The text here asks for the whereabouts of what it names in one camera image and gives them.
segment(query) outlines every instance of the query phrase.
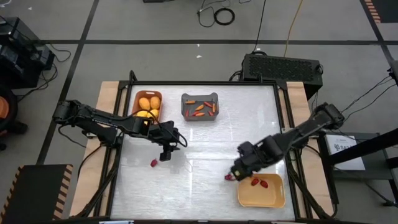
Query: table surface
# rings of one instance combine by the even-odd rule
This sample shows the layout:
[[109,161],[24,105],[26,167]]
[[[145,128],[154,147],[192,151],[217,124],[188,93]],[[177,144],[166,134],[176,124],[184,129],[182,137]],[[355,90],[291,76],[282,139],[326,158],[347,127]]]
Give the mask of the table surface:
[[[162,147],[146,139],[124,137],[121,163],[111,212],[112,219],[160,220],[294,220],[289,178],[284,161],[261,170],[278,174],[284,183],[283,208],[243,207],[238,202],[238,182],[226,182],[237,146],[253,144],[280,132],[272,85],[136,85],[136,93],[155,90],[162,94],[160,122],[174,121],[188,147],[172,153],[172,159],[152,168]],[[181,96],[216,92],[219,110],[214,121],[185,121]]]
[[[104,110],[112,113],[113,107],[116,99],[116,93],[118,90],[118,82],[103,82],[101,86],[101,91],[99,93],[98,102],[96,108],[99,110]],[[296,125],[307,120],[310,116],[308,109],[308,103],[305,96],[303,84],[300,82],[288,83],[288,93],[290,98],[290,104],[292,107],[294,122]],[[279,97],[282,103],[282,114],[284,116],[285,125],[287,123],[287,116],[285,105],[283,101],[283,93],[279,92]],[[122,95],[122,101],[124,101],[126,94]],[[119,109],[119,114],[123,110],[123,104]],[[90,139],[87,144],[85,156],[96,149],[98,145],[97,139]],[[317,149],[317,143],[315,140],[310,140],[309,145]],[[105,148],[100,149],[96,154],[94,154],[89,160],[87,160],[85,166],[81,169],[80,178],[76,187],[75,196],[72,203],[72,209],[70,215],[75,215],[80,212],[81,209],[86,205],[86,203],[91,199],[92,195],[98,188],[98,182],[101,175],[101,169],[103,166],[103,158],[105,154]],[[329,213],[333,213],[333,208],[331,205],[330,195],[328,187],[326,184],[325,175],[323,173],[322,161],[313,152],[309,150],[303,150],[302,154],[303,168],[305,173],[305,179],[309,191],[314,196],[315,200],[323,207],[323,209]],[[305,210],[303,206],[302,194],[299,189],[297,189],[298,205],[300,210],[300,216],[305,217]],[[108,201],[109,187],[103,194],[103,201],[101,206],[100,215],[105,214],[106,202]]]

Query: gray container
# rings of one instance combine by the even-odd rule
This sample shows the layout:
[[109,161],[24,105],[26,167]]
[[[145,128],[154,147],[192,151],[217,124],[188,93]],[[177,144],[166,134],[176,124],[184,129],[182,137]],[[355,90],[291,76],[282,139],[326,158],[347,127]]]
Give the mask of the gray container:
[[[195,100],[196,102],[194,104],[186,104],[185,102],[190,101],[190,100]],[[208,102],[210,104],[215,103],[216,104],[216,112],[214,113],[213,116],[209,115],[208,111],[213,112],[213,109],[206,106],[200,110],[200,112],[205,113],[203,116],[191,116],[195,112],[195,109],[200,106],[204,105],[205,102]],[[212,93],[210,95],[196,95],[196,96],[191,96],[186,93],[184,93],[181,96],[181,114],[184,117],[186,121],[214,121],[220,112],[220,107],[218,106],[218,95],[217,93]]]

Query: wooden board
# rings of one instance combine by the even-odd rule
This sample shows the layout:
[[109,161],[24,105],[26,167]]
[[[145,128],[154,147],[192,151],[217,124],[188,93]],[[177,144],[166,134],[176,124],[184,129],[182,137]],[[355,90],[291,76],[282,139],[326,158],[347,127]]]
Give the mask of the wooden board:
[[[119,82],[103,82],[99,91],[96,108],[109,113],[113,112]],[[99,146],[100,142],[94,138],[89,139],[86,145],[85,157]],[[81,212],[98,189],[101,170],[105,156],[105,147],[93,154],[81,168],[77,182],[75,196],[70,210],[70,216]]]
[[[298,126],[310,117],[310,109],[308,107],[304,85],[302,82],[289,82],[287,84],[287,88],[290,98],[290,105],[292,107],[294,123],[296,126]],[[318,150],[318,144],[316,140],[310,139],[308,145]],[[333,214],[333,206],[330,200],[325,173],[323,172],[322,160],[317,154],[309,149],[306,150],[304,148],[302,154],[302,163],[308,190],[327,214]],[[312,212],[312,215],[314,218],[317,217],[315,212]]]

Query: electronic equipment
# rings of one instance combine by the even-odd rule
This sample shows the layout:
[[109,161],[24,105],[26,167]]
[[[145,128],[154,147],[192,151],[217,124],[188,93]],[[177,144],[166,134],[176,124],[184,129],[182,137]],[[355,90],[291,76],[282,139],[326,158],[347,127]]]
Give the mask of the electronic equipment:
[[0,83],[11,89],[37,86],[43,70],[50,70],[54,53],[18,18],[0,20]]
[[273,57],[246,54],[242,63],[243,81],[274,80],[300,81],[304,83],[307,99],[323,85],[323,69],[318,60]]

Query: white table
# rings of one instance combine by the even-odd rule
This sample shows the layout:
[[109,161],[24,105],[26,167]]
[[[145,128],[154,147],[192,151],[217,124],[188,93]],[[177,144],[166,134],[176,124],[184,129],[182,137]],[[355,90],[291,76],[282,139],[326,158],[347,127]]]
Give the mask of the white table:
[[[163,96],[160,121],[173,120],[188,147],[159,159],[162,147],[145,139],[125,137],[111,218],[166,220],[294,220],[292,196],[284,161],[261,170],[279,174],[284,181],[283,208],[242,207],[237,182],[224,175],[238,157],[237,146],[253,144],[280,132],[273,86],[137,85],[132,88],[129,111],[141,90]],[[220,113],[215,121],[187,122],[181,115],[181,95],[217,92]]]

